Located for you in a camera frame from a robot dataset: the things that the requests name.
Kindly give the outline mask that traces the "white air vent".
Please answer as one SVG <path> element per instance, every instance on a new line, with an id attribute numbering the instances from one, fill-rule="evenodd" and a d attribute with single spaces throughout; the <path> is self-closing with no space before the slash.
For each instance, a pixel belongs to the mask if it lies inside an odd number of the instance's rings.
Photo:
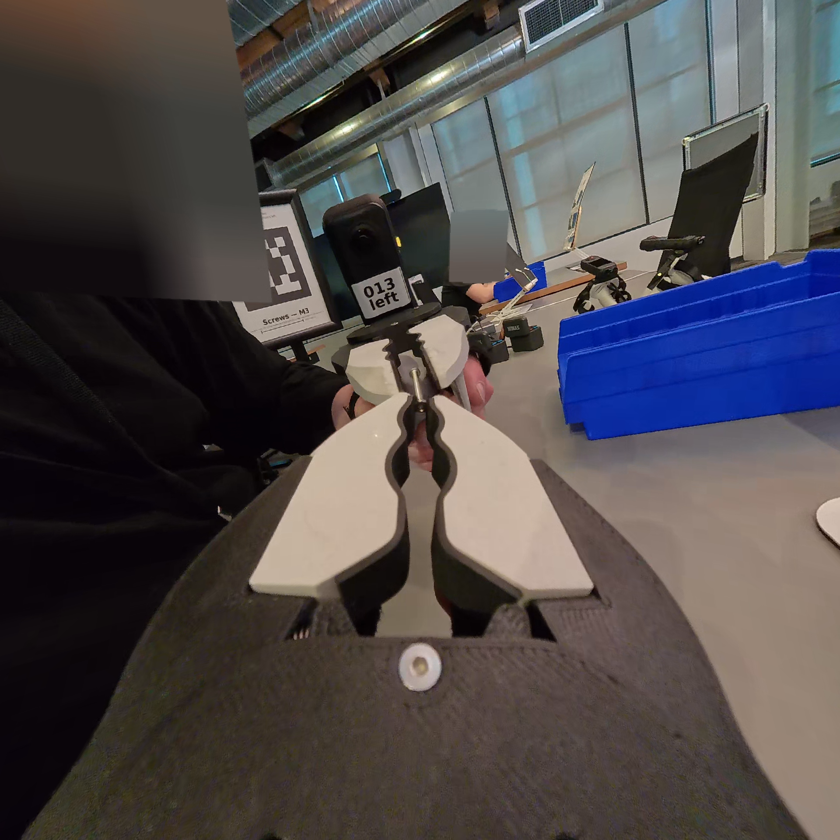
<path id="1" fill-rule="evenodd" d="M 603 1 L 531 1 L 518 15 L 526 52 L 531 52 L 604 12 Z"/>

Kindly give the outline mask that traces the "small blue plastic bin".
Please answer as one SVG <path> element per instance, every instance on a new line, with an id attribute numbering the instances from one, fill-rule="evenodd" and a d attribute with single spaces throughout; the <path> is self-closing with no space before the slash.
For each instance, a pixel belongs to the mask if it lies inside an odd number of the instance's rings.
<path id="1" fill-rule="evenodd" d="M 496 301 L 508 302 L 519 296 L 527 296 L 548 287 L 546 269 L 542 261 L 530 264 L 526 270 L 508 274 L 495 286 Z"/>

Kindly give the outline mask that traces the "tall black office chair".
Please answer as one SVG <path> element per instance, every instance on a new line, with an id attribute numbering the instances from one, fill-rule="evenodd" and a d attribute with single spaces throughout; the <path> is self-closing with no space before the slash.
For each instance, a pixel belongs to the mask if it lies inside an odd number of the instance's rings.
<path id="1" fill-rule="evenodd" d="M 704 275 L 731 271 L 730 244 L 753 170 L 758 136 L 695 169 L 684 171 L 668 237 L 703 235 L 689 258 Z"/>

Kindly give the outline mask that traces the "person's left hand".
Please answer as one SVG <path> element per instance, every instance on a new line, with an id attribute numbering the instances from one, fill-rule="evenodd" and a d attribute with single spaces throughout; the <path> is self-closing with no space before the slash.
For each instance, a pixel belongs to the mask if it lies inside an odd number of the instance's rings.
<path id="1" fill-rule="evenodd" d="M 468 357 L 463 376 L 470 411 L 480 418 L 485 418 L 486 406 L 494 393 L 494 388 L 488 382 L 481 363 L 473 355 Z M 375 408 L 375 405 L 359 397 L 352 385 L 342 387 L 332 399 L 331 415 L 335 430 L 340 430 L 352 419 L 360 417 L 373 408 Z M 419 422 L 415 426 L 413 441 L 409 444 L 407 452 L 413 465 L 431 471 L 434 451 L 427 441 L 425 421 Z"/>

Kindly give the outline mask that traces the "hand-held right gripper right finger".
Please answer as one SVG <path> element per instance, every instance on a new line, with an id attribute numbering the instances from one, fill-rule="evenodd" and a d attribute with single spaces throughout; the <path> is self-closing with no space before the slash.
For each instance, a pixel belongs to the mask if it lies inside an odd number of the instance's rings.
<path id="1" fill-rule="evenodd" d="M 430 399 L 439 489 L 434 591 L 454 636 L 480 636 L 503 606 L 588 597 L 595 584 L 531 459 L 446 396 Z"/>

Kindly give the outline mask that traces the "silver air duct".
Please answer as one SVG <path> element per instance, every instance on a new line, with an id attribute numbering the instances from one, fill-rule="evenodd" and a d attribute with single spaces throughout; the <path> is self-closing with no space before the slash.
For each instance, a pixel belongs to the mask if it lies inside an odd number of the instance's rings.
<path id="1" fill-rule="evenodd" d="M 333 74 L 352 76 L 463 5 L 462 1 L 337 2 L 242 72 L 245 112 L 256 119 Z"/>
<path id="2" fill-rule="evenodd" d="M 304 1 L 227 1 L 234 42 L 242 46 Z"/>
<path id="3" fill-rule="evenodd" d="M 357 151 L 404 131 L 416 119 L 474 93 L 502 87 L 622 23 L 620 17 L 607 15 L 532 51 L 526 50 L 519 26 L 506 29 L 269 164 L 270 180 L 279 188 L 302 184 Z"/>

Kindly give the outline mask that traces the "person's left forearm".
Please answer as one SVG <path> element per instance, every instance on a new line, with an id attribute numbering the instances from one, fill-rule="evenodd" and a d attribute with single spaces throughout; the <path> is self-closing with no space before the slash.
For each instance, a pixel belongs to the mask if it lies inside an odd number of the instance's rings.
<path id="1" fill-rule="evenodd" d="M 335 431 L 333 405 L 347 402 L 346 379 L 268 350 L 225 308 L 213 321 L 206 375 L 213 443 L 230 454 L 309 455 Z"/>

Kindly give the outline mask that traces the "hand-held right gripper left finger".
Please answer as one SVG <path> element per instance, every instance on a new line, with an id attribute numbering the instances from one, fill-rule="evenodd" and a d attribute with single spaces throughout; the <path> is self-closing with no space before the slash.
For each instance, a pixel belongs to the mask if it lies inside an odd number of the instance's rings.
<path id="1" fill-rule="evenodd" d="M 374 636 L 410 571 L 403 486 L 412 433 L 413 399 L 398 394 L 304 458 L 250 590 L 340 603 L 360 635 Z"/>

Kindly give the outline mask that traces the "spare hand-held gripper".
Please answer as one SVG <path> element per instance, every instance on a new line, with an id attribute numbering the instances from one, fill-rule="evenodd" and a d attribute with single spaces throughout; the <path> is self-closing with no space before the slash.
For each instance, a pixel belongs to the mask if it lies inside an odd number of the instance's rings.
<path id="1" fill-rule="evenodd" d="M 658 270 L 647 284 L 648 292 L 653 294 L 709 279 L 711 276 L 704 275 L 689 258 L 690 253 L 702 246 L 705 240 L 703 235 L 678 238 L 651 236 L 643 239 L 639 243 L 640 250 L 662 252 Z"/>
<path id="2" fill-rule="evenodd" d="M 591 275 L 591 280 L 574 301 L 575 313 L 593 312 L 632 300 L 624 278 L 620 277 L 616 263 L 611 260 L 588 257 L 581 261 L 580 269 Z"/>

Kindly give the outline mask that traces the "silver framed board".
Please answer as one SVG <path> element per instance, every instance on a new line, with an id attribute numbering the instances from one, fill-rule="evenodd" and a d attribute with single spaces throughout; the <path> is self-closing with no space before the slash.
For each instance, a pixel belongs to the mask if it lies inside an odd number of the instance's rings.
<path id="1" fill-rule="evenodd" d="M 757 147 L 743 203 L 763 197 L 767 182 L 769 111 L 770 106 L 763 103 L 687 135 L 682 140 L 684 170 L 708 163 L 756 134 Z"/>

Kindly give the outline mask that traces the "upright instruction board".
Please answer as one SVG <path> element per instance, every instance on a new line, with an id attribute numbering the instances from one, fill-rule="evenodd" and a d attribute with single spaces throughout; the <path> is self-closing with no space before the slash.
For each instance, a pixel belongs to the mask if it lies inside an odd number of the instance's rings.
<path id="1" fill-rule="evenodd" d="M 581 218 L 582 218 L 582 207 L 584 201 L 584 195 L 586 187 L 588 186 L 592 174 L 595 169 L 595 162 L 593 162 L 583 173 L 577 190 L 574 195 L 574 199 L 570 208 L 570 215 L 568 220 L 568 225 L 566 229 L 566 235 L 563 241 L 563 251 L 564 252 L 571 252 L 575 250 L 576 247 L 576 239 L 579 232 L 579 228 L 581 225 Z"/>

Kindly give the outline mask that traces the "person's black clad torso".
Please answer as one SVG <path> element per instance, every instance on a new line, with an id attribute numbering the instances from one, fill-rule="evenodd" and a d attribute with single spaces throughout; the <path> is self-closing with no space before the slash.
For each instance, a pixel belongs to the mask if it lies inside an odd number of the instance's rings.
<path id="1" fill-rule="evenodd" d="M 224 302 L 2 291 L 2 838 L 34 821 L 168 591 L 263 488 L 267 450 L 213 442 L 218 307 L 241 324 Z"/>

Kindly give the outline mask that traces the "black framed marker sign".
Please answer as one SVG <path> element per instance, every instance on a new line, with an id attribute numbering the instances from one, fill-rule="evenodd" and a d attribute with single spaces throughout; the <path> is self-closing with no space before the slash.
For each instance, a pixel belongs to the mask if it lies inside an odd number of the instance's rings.
<path id="1" fill-rule="evenodd" d="M 234 301 L 244 328 L 271 349 L 340 329 L 341 319 L 294 189 L 261 192 L 269 301 Z"/>

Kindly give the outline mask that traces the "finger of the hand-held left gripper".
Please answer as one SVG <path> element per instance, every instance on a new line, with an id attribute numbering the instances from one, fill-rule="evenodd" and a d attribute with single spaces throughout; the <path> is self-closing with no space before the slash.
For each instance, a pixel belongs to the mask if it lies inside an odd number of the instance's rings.
<path id="1" fill-rule="evenodd" d="M 368 403 L 383 403 L 403 392 L 390 343 L 364 343 L 351 347 L 345 369 L 353 390 Z"/>
<path id="2" fill-rule="evenodd" d="M 413 371 L 420 388 L 446 390 L 462 375 L 469 356 L 466 329 L 448 315 L 437 315 L 406 328 L 403 351 L 403 384 L 415 389 Z"/>

